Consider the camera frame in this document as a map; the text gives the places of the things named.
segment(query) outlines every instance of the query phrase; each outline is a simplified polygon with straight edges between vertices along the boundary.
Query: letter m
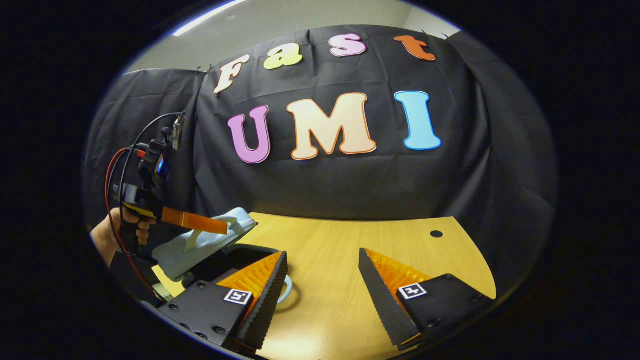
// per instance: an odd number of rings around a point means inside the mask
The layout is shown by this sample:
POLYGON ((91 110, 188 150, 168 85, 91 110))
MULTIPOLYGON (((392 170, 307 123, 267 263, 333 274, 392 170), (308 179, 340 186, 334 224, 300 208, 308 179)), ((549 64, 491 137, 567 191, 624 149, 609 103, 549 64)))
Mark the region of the letter m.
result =
POLYGON ((311 99, 290 103, 287 111, 293 114, 296 123, 296 149, 291 152, 291 157, 307 160, 317 156, 318 149, 311 145, 312 134, 324 152, 332 154, 340 131, 344 139, 340 151, 344 154, 375 150, 376 142, 369 136, 364 115, 366 101, 367 96, 360 92, 342 94, 335 101, 330 117, 311 99))

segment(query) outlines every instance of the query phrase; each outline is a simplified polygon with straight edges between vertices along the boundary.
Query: red cable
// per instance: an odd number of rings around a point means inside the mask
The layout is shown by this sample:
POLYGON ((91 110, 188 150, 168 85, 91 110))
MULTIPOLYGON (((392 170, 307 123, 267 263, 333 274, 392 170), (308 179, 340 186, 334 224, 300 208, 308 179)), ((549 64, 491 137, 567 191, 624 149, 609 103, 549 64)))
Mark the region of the red cable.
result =
MULTIPOLYGON (((115 223, 113 222, 113 218, 111 217, 111 207, 109 206, 109 174, 111 173, 111 167, 113 166, 113 162, 116 160, 118 155, 120 155, 124 151, 126 151, 126 149, 120 149, 113 156, 113 158, 111 159, 111 162, 109 163, 109 168, 107 169, 107 177, 104 181, 104 200, 107 204, 107 214, 109 214, 109 221, 111 222, 111 228, 114 230, 116 227, 115 227, 115 223)), ((120 223, 122 224, 123 221, 125 221, 124 214, 120 214, 120 223)), ((138 277, 140 278, 140 280, 144 282, 144 284, 149 288, 149 290, 151 290, 151 292, 154 293, 156 297, 158 297, 156 291, 151 287, 151 285, 149 285, 149 283, 145 280, 145 278, 142 277, 142 275, 138 272, 138 267, 136 266, 136 264, 134 264, 133 259, 131 258, 131 255, 129 255, 129 253, 127 252, 127 248, 124 246, 124 241, 122 241, 122 239, 120 238, 120 234, 117 231, 114 231, 114 233, 116 235, 116 239, 118 243, 120 244, 120 247, 122 248, 122 252, 124 252, 124 254, 127 256, 127 259, 129 260, 131 267, 133 267, 133 270, 136 272, 136 274, 138 274, 138 277)), ((163 302, 165 302, 164 299, 160 297, 158 298, 163 302)))

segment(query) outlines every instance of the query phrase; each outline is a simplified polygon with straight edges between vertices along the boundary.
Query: wall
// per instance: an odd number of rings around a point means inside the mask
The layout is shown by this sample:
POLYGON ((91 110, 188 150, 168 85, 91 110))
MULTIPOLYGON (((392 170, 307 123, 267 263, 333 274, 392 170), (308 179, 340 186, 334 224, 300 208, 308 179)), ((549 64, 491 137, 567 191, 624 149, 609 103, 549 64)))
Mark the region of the wall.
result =
POLYGON ((343 24, 401 28, 413 6, 397 0, 248 0, 185 34, 168 35, 125 67, 197 69, 237 56, 244 49, 297 31, 343 24))
POLYGON ((415 6, 411 9, 409 17, 407 17, 402 28, 414 31, 424 30, 424 32, 430 36, 439 38, 446 38, 443 33, 451 36, 460 31, 460 28, 457 28, 450 22, 415 6))

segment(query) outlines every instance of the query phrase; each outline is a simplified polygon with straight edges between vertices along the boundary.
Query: wooden table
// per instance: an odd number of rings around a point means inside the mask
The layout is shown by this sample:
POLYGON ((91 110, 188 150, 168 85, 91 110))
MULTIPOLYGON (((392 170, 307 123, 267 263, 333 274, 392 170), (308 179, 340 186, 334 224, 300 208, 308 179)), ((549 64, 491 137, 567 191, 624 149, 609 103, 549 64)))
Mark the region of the wooden table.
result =
MULTIPOLYGON (((269 359, 388 359, 391 344, 358 269, 361 247, 429 276, 453 274, 495 299, 482 254, 453 218, 341 221, 252 213, 259 225, 239 243, 287 252, 293 289, 276 308, 258 355, 269 359), (432 237, 431 231, 443 236, 432 237)), ((184 289, 156 274, 173 296, 184 289)))

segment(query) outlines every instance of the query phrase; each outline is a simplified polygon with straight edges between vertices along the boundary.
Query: orange soft gripper pad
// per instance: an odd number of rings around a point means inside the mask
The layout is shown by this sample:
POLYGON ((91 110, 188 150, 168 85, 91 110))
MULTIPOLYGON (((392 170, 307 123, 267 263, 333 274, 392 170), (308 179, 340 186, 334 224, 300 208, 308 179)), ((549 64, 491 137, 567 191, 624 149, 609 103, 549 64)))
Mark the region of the orange soft gripper pad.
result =
POLYGON ((201 217, 200 215, 172 208, 163 208, 161 221, 186 227, 187 229, 201 230, 214 234, 227 234, 228 224, 224 221, 201 217))
POLYGON ((415 284, 416 282, 431 280, 432 277, 423 274, 410 266, 393 260, 392 258, 388 258, 383 254, 378 254, 377 252, 369 249, 364 250, 367 252, 369 259, 371 259, 371 262, 376 267, 376 270, 380 274, 380 277, 382 277, 385 285, 387 285, 387 288, 391 291, 394 299, 406 313, 406 309, 402 306, 396 295, 398 288, 415 284))
POLYGON ((226 288, 250 291, 253 293, 253 302, 249 305, 249 310, 247 310, 244 318, 246 318, 251 313, 251 310, 253 310, 253 307, 258 301, 260 294, 262 294, 264 287, 267 285, 281 254, 282 251, 271 254, 266 258, 231 274, 217 284, 226 288))

